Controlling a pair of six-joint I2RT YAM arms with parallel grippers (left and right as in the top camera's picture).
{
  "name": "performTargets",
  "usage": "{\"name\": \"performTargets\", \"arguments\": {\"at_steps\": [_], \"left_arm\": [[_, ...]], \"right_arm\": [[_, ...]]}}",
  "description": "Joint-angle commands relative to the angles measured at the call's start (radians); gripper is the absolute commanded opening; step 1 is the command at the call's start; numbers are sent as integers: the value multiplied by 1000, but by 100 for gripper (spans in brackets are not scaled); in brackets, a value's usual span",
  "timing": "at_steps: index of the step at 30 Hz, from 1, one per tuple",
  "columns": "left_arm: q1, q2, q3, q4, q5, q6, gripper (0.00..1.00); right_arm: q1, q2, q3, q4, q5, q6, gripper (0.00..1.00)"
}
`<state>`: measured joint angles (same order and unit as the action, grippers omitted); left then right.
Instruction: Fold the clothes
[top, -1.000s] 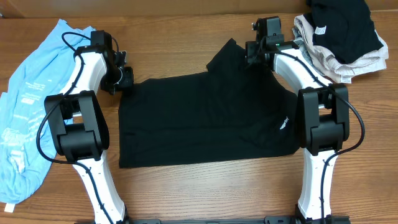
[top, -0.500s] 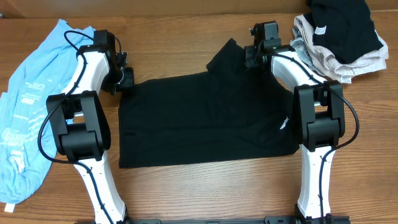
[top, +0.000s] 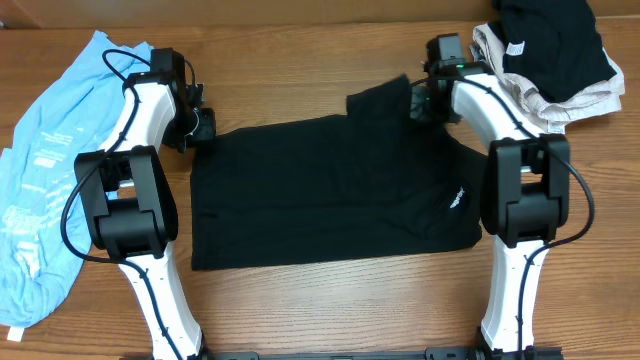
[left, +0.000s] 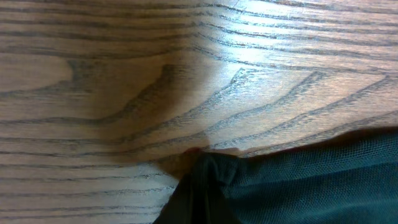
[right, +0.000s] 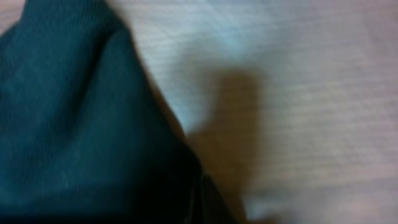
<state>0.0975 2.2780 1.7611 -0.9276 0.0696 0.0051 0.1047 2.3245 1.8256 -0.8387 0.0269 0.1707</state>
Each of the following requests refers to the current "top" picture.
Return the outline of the black t-shirt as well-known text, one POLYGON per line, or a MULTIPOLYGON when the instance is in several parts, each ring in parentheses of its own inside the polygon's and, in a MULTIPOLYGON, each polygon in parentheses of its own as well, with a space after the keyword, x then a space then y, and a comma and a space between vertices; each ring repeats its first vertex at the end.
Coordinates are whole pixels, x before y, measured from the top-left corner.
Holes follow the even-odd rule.
POLYGON ((398 77, 342 115, 242 128, 197 151, 194 270, 467 249, 482 236, 486 158, 410 117, 398 77))

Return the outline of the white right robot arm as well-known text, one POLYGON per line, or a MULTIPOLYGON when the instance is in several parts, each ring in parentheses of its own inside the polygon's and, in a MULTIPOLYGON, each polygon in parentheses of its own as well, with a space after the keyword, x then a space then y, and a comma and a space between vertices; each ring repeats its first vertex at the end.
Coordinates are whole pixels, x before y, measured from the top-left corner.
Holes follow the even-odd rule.
POLYGON ((498 78, 456 65, 414 82, 429 119, 468 122, 488 150, 480 194, 482 225, 493 238, 489 303, 468 347, 432 347, 428 359, 559 359, 536 346, 534 310, 544 261, 568 220, 574 170, 562 135, 531 124, 498 78))

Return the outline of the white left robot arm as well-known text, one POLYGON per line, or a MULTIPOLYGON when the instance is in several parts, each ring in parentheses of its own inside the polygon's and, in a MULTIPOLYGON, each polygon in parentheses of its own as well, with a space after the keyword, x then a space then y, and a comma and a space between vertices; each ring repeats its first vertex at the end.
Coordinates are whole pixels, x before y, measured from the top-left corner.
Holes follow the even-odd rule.
POLYGON ((175 200, 158 152, 184 151, 199 125, 175 70, 129 75, 112 133, 75 160, 79 197, 92 243, 131 284, 152 340, 153 359, 206 359, 204 334, 184 294, 174 242, 175 200))

